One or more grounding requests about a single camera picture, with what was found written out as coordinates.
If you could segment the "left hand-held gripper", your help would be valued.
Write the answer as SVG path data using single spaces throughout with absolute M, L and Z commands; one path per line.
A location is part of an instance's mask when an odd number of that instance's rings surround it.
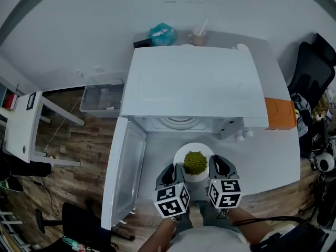
M 180 164 L 171 163 L 159 174 L 156 178 L 156 190 L 154 205 L 162 218 L 186 213 L 190 195 L 184 184 L 184 175 Z

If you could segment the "white round plate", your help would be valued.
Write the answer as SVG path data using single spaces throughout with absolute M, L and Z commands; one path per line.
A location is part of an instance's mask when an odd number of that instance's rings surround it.
M 184 169 L 183 169 L 183 162 L 184 162 L 184 158 L 185 156 L 188 154 L 188 152 L 198 152 L 200 151 L 205 157 L 206 157 L 206 160 L 207 160 L 207 168 L 206 170 L 199 174 L 199 175 L 189 175 L 189 174 L 186 174 Z M 213 155 L 213 151 L 206 145 L 204 144 L 201 144 L 201 143 L 189 143 L 189 144 L 186 144 L 184 146 L 182 146 L 176 153 L 175 157 L 174 157 L 174 164 L 180 164 L 181 167 L 182 167 L 182 170 L 183 170 L 183 175 L 184 175 L 184 178 L 187 182 L 200 182 L 206 178 L 208 178 L 208 173 L 209 173 L 209 159 L 210 157 Z

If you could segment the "white microwave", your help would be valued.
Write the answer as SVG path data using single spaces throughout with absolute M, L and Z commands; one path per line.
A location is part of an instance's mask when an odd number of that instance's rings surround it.
M 253 57 L 235 49 L 191 45 L 134 50 L 114 130 L 101 226 L 135 209 L 138 192 L 155 197 L 156 178 L 189 143 L 242 141 L 269 126 Z

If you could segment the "person's right forearm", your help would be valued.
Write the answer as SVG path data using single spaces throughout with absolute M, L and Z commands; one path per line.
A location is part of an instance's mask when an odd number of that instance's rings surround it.
M 238 207 L 228 211 L 228 218 L 232 223 L 235 223 L 246 219 L 254 219 L 255 217 Z M 274 229 L 266 222 L 243 225 L 238 228 L 250 244 L 259 243 L 268 233 L 274 231 Z

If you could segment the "person's legs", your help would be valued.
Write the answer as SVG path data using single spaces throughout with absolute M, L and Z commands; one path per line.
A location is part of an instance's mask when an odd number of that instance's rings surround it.
M 218 218 L 218 210 L 208 201 L 196 201 L 196 206 L 199 208 L 200 214 L 203 218 L 203 226 L 219 227 L 229 229 L 240 233 L 238 227 L 234 226 L 228 218 Z M 190 209 L 187 208 L 186 213 L 182 214 L 177 220 L 177 226 L 174 234 L 178 234 L 188 229 L 192 229 L 193 225 L 190 220 Z

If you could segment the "orange plastic box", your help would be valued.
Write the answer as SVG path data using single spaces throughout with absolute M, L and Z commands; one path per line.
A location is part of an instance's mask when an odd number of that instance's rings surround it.
M 267 130 L 290 130 L 297 126 L 295 106 L 292 101 L 265 98 L 268 114 Z

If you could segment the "black office chair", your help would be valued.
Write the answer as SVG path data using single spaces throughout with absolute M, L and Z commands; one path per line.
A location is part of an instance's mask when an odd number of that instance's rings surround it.
M 101 227 L 101 219 L 94 213 L 92 205 L 94 201 L 85 201 L 83 209 L 74 204 L 64 203 L 62 206 L 61 220 L 47 220 L 43 218 L 41 210 L 35 209 L 36 223 L 39 230 L 44 234 L 46 227 L 62 226 L 63 235 L 77 241 L 86 247 L 99 252 L 116 252 L 111 245 L 112 236 L 133 242 L 134 236 L 123 236 L 110 229 Z
M 336 51 L 318 33 L 313 43 L 302 42 L 293 78 L 288 86 L 290 95 L 301 95 L 313 110 L 335 77 Z

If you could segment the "clear plastic storage bin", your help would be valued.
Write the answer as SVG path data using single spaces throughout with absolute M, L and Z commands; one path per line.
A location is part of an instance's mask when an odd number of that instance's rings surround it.
M 79 110 L 97 118 L 117 118 L 127 78 L 126 71 L 88 77 Z

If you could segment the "white round headset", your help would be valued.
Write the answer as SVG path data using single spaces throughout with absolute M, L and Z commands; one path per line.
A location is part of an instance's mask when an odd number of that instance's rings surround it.
M 321 172 L 330 172 L 335 168 L 335 160 L 333 156 L 328 152 L 315 157 L 316 167 Z

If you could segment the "black bag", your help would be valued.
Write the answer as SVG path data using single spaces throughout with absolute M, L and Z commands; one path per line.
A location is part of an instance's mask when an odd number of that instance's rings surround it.
M 287 233 L 274 233 L 257 244 L 250 245 L 251 252 L 320 252 L 330 232 L 308 222 L 299 224 Z

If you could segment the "small black box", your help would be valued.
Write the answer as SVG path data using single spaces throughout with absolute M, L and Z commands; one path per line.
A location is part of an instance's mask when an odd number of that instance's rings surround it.
M 144 40 L 140 40 L 140 41 L 136 41 L 133 43 L 133 48 L 143 48 L 143 47 L 152 47 L 153 46 L 153 42 L 151 38 L 148 39 L 144 39 Z

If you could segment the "teal plastic bag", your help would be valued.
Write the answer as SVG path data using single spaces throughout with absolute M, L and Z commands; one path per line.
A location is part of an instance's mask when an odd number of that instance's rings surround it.
M 148 39 L 152 40 L 154 46 L 170 46 L 177 40 L 176 30 L 166 23 L 160 23 L 151 28 Z

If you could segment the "white stick in mug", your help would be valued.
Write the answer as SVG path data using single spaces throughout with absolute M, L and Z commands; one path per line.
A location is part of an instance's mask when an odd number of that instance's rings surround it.
M 199 36 L 202 36 L 203 31 L 204 31 L 204 29 L 205 29 L 207 23 L 208 23 L 208 19 L 205 20 L 205 22 L 204 22 L 202 28 L 200 29 L 199 34 L 198 34 Z

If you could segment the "small white table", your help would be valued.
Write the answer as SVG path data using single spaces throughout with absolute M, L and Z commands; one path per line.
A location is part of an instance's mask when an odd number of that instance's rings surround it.
M 0 115 L 7 119 L 4 136 L 5 151 L 26 163 L 34 161 L 54 165 L 80 166 L 80 162 L 77 161 L 47 157 L 46 153 L 35 150 L 35 144 L 41 111 L 44 106 L 80 126 L 83 126 L 85 122 L 45 98 L 41 91 L 36 92 L 34 107 L 26 110 L 28 98 L 29 94 L 18 97 L 13 111 L 0 108 Z

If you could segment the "black framed card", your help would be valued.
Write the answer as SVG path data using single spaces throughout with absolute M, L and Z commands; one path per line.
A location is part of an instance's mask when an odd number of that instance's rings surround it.
M 26 110 L 30 110 L 34 107 L 35 98 L 36 98 L 36 92 L 29 95 Z

